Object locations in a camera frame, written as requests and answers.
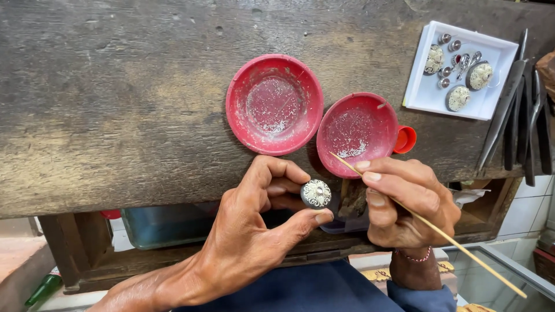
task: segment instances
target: bamboo skewer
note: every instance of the bamboo skewer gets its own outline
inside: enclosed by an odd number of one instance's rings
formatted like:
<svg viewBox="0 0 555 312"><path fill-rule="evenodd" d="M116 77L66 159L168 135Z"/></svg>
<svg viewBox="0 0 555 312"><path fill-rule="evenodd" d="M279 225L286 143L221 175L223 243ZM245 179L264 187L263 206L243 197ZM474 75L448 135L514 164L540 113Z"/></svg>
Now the bamboo skewer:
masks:
<svg viewBox="0 0 555 312"><path fill-rule="evenodd" d="M358 175L360 175L360 177L362 178L362 174L356 170L353 166L351 166L348 162L344 161L341 157L337 156L336 154L330 152L330 154L332 154L333 156L335 156L335 158L337 158L340 162L342 162L344 165L346 165L349 169L353 170L354 172L356 172ZM396 202L397 204L399 204L399 206L405 208L408 212L410 212L413 216L415 216L417 219L419 219L420 221L424 222L426 225L428 225L430 228L432 228L432 230L436 231L439 235L443 236L443 238L447 239L447 241L449 241L449 243L453 244L453 246L459 248L460 251L462 251L463 253L465 253L467 256L469 256L472 260L476 261L476 263L478 263L479 265L481 265L484 269L486 269L488 272L490 272L491 274L493 274L493 276L497 277L500 281L502 281L505 285L507 285L509 288L511 288L512 290L514 290L515 293L519 294L521 297L526 298L527 295L520 290L518 287L514 286L510 281L508 281L506 278L504 278L503 276L501 276L498 272L495 272L495 270L493 270L492 268L490 268L489 265L485 264L482 260L480 260L478 257L476 257L475 255L473 255L470 251L468 251L468 249L464 248L461 244L457 243L454 239L452 239L449 235L445 234L441 229L439 229L438 227L436 227L435 225L433 225L430 221L424 219L422 216L420 216L419 214L415 213L414 211L412 211L411 209L405 207L403 204L399 203L397 201L397 199L390 197L394 202Z"/></svg>

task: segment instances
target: white tray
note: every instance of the white tray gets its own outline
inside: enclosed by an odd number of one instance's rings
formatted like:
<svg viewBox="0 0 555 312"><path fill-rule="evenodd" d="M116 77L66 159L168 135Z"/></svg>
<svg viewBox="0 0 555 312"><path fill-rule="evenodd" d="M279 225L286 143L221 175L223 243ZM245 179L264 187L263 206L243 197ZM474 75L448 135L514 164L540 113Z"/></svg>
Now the white tray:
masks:
<svg viewBox="0 0 555 312"><path fill-rule="evenodd" d="M449 87L440 89L437 83L440 80L439 75L424 75L424 66L428 56L428 51L432 44L438 44L439 36L448 33L451 39L460 40L463 44L461 49L456 52L449 52L448 44L443 44L443 52L445 54L445 66L452 67L451 57L455 54L468 53L470 56L475 51L482 52L481 61L488 61L493 67L493 78L490 87L483 88L478 91L471 91L471 99L468 104L458 112L452 112L445 105L445 97L447 92L456 85L465 85L466 74L463 75L461 81L457 81L457 72L451 73L448 77L451 81ZM474 118L479 120L489 120L493 116L497 101L501 95L501 90L507 80L507 75L514 61L514 55L518 49L518 44L501 40L498 38L486 36L477 32L471 32L466 29L432 21L424 26L416 58L410 78L408 80L407 91L403 100L403 106L407 108L427 110L429 112L455 115L460 117Z"/></svg>

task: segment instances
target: wooden workbench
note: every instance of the wooden workbench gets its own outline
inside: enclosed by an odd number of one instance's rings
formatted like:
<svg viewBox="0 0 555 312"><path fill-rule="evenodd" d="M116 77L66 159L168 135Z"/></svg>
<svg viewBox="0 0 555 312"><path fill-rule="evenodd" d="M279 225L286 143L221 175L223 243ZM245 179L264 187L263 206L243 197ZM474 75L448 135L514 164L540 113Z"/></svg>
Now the wooden workbench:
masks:
<svg viewBox="0 0 555 312"><path fill-rule="evenodd" d="M384 96L442 181L472 179L489 122L401 107L431 20L555 47L555 6L497 0L10 1L0 4L0 218L217 200L255 154L234 137L234 73L284 53L318 77L328 108ZM287 155L333 189L315 139ZM484 177L501 169L498 153Z"/></svg>

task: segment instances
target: skin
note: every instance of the skin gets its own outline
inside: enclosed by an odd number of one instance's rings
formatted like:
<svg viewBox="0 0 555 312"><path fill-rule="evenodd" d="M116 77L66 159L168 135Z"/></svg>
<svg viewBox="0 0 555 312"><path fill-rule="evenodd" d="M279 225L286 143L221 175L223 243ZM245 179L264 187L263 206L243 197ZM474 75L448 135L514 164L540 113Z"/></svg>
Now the skin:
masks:
<svg viewBox="0 0 555 312"><path fill-rule="evenodd" d="M417 160L381 158L355 167L364 173L363 181L369 187L368 238L376 245L400 251L392 256L392 280L409 289L441 289L433 253L422 262L407 256L422 259L428 246L446 241L399 210L387 196L453 236L461 212L453 204L451 192L437 181L430 167ZM313 229L333 220L328 209L306 208L300 199L291 196L309 180L310 176L289 160L257 156L239 186L222 196L200 252L181 263L119 283L87 312L163 312L207 303L247 286L278 266ZM286 208L295 214L269 230L260 213Z"/></svg>

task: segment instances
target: green bottle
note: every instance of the green bottle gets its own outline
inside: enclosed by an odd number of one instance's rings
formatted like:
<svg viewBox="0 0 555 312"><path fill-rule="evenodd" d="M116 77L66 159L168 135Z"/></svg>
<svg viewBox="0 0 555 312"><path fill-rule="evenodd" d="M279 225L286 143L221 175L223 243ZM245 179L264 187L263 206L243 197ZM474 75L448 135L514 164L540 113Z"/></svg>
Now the green bottle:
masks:
<svg viewBox="0 0 555 312"><path fill-rule="evenodd" d="M58 271L58 267L55 266L54 269L52 269L52 272L47 274L42 279L42 282L37 290L35 290L29 300L25 302L25 306L32 306L33 304L37 303L37 301L50 297L58 288L58 285L61 281L62 276L60 275L60 271Z"/></svg>

